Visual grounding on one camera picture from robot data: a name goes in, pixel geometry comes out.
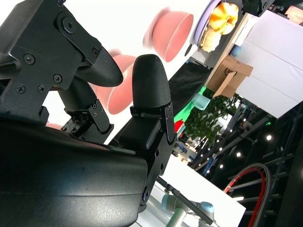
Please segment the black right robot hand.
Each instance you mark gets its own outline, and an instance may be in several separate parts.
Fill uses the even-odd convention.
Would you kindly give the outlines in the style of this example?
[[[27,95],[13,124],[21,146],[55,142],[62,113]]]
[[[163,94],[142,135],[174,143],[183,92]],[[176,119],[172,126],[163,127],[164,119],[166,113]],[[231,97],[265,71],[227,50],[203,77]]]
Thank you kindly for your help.
[[[123,82],[117,63],[62,0],[25,0],[0,27],[0,224],[128,227],[173,145],[161,59],[137,57],[131,119],[114,126],[91,85]]]

